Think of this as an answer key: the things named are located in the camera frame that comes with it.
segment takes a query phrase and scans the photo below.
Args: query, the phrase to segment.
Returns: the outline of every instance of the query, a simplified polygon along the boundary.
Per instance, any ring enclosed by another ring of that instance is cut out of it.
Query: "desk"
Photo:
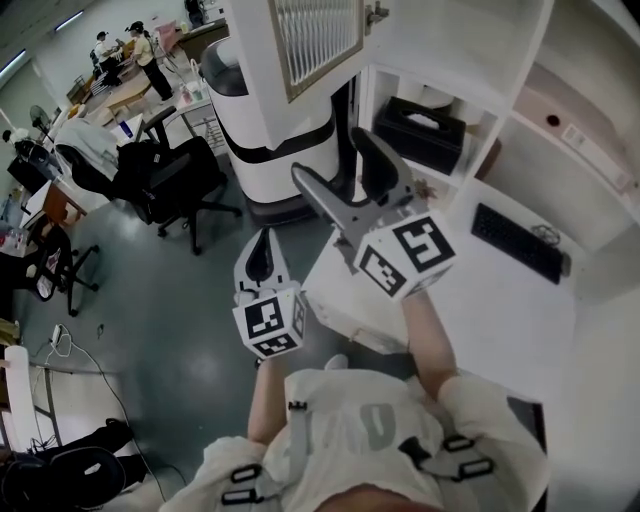
[[[191,86],[193,84],[195,84],[195,82],[189,82],[188,85]],[[215,110],[213,110],[213,105],[208,95],[205,95],[200,101],[194,100],[191,103],[187,103],[182,97],[182,94],[180,94],[178,101],[175,103],[175,107],[176,112],[165,119],[165,126],[168,126],[169,123],[181,117],[191,136],[197,137],[198,134],[194,128],[205,125],[205,139],[213,151],[213,154],[219,156],[222,153],[226,153],[224,136],[220,130],[218,118],[216,117]]]
[[[46,441],[41,439],[40,429],[36,412],[47,416],[53,424],[53,431],[58,442],[62,446],[60,431],[56,421],[55,409],[53,407],[53,396],[51,393],[51,374],[45,368],[45,385],[47,388],[47,401],[49,411],[36,407],[31,396],[31,383],[29,379],[29,352],[24,347],[7,347],[4,351],[7,376],[7,391],[9,394],[9,406],[11,408],[11,419],[13,420],[14,431],[18,437],[19,446],[12,447],[14,450],[26,452],[31,448],[31,440]]]
[[[143,124],[144,124],[144,121],[143,121],[142,114],[138,114],[137,116],[132,117],[131,119],[127,119],[127,125],[129,126],[129,129],[133,133],[133,137],[127,137],[127,135],[124,133],[124,130],[120,127],[119,124],[115,128],[113,128],[111,130],[111,133],[113,133],[116,139],[118,139],[118,142],[117,142],[118,146],[124,146],[129,142],[134,142],[135,140],[137,140],[138,135],[140,134],[140,130],[142,130]]]
[[[71,205],[76,210],[71,222],[67,219],[69,213],[73,212],[69,212],[68,205]],[[22,221],[20,221],[21,228],[28,228],[30,224],[38,220],[42,215],[47,215],[55,224],[70,226],[87,214],[78,203],[62,192],[52,181],[48,181],[33,194],[27,201],[25,208],[29,213],[23,213]]]
[[[145,93],[151,89],[151,82],[146,75],[140,74],[130,81],[119,86],[109,99],[104,103],[103,107],[109,109],[113,118],[121,107],[126,107],[131,103],[144,98]]]
[[[469,190],[464,205],[448,215],[459,259],[429,293],[461,369],[528,400],[550,403],[561,387],[563,364],[573,342],[576,305],[571,280],[556,286],[471,235],[478,202],[510,213],[505,205],[497,207],[490,187],[478,183],[474,192]],[[333,247],[335,237],[336,233],[303,284],[318,320],[377,352],[406,351],[401,306],[370,288],[375,285],[361,273],[351,275]],[[563,243],[561,248],[572,255],[577,269],[577,252],[571,241]]]

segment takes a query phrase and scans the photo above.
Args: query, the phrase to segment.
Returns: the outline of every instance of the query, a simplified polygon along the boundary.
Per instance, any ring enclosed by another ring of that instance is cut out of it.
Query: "tissue box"
[[[431,128],[409,118],[425,116],[438,124]],[[374,132],[400,156],[450,175],[464,145],[466,124],[417,103],[391,97],[376,119]]]

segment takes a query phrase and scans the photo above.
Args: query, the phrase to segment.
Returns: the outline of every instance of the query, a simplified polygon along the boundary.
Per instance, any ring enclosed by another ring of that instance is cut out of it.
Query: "black office chair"
[[[39,246],[35,253],[19,260],[20,270],[16,272],[14,289],[28,289],[42,302],[51,300],[56,289],[67,294],[67,311],[70,316],[78,316],[78,310],[73,308],[73,285],[78,283],[91,291],[97,292],[97,284],[89,284],[78,277],[78,272],[92,252],[100,252],[97,245],[91,246],[74,263],[73,257],[78,256],[77,250],[71,250],[71,240],[60,226],[54,226],[46,237],[40,238],[39,232],[48,224],[46,218],[40,219],[32,230],[35,234],[33,241]],[[57,262],[55,255],[59,252]],[[26,270],[35,265],[36,273],[33,277],[26,277]]]
[[[127,144],[119,149],[119,170],[113,181],[89,165],[82,155],[70,146],[57,145],[56,151],[69,163],[73,180],[78,186],[130,202],[140,219],[146,224],[160,224],[158,236],[167,235],[166,228],[180,218],[186,218],[191,233],[191,250],[202,251],[197,244],[196,217],[200,210],[211,210],[242,215],[238,208],[202,198],[227,184],[227,176],[203,137],[194,137],[177,148],[169,146],[163,121],[176,111],[170,107],[159,113],[143,130],[152,141],[137,145]],[[136,155],[156,154],[159,162]]]

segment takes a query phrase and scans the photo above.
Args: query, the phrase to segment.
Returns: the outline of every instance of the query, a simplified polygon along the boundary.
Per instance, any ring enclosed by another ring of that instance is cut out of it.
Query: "black stripe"
[[[229,137],[229,134],[227,133],[227,130],[224,129],[222,121],[219,117],[218,124],[220,125],[220,129],[222,130],[222,134],[227,141],[227,146],[229,146],[229,149],[231,149],[231,151],[233,151],[233,154],[236,155],[240,160],[248,164],[262,164],[264,162],[270,162],[271,160],[277,160],[278,158],[293,155],[294,153],[299,153],[300,151],[304,151],[305,149],[317,146],[328,140],[329,137],[333,135],[333,132],[336,129],[335,113],[332,110],[331,118],[324,126],[321,126],[320,128],[313,130],[312,132],[303,133],[291,139],[287,139],[276,149],[271,150],[265,146],[261,148],[251,149],[238,146],[238,144],[236,144],[235,141],[233,141],[233,139]]]

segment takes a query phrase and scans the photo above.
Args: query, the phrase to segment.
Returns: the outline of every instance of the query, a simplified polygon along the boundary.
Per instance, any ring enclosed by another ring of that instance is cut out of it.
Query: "concrete floor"
[[[222,202],[244,209],[235,179]],[[83,272],[100,290],[94,294],[76,287],[77,318],[67,315],[64,295],[41,303],[27,292],[16,294],[16,318],[32,354],[61,322],[110,374],[165,494],[171,495],[181,482],[164,465],[175,465],[191,479],[209,443],[246,432],[255,357],[242,345],[231,312],[233,265],[256,229],[248,213],[235,219],[201,212],[203,253],[196,257],[190,252],[188,230],[180,223],[163,240],[156,236],[156,227],[142,223],[125,203],[110,203],[71,231],[74,248],[101,248]],[[304,281],[329,232],[317,218],[277,229],[292,278]],[[321,368],[341,351],[350,354],[354,367],[399,377],[411,373],[405,356],[383,357],[316,327],[318,334],[308,338],[303,349],[285,356],[291,370]],[[35,361],[43,363],[48,352],[48,347],[41,350]],[[94,370],[77,351],[53,363]],[[56,395],[55,380],[53,388],[54,399],[64,401],[65,396]]]

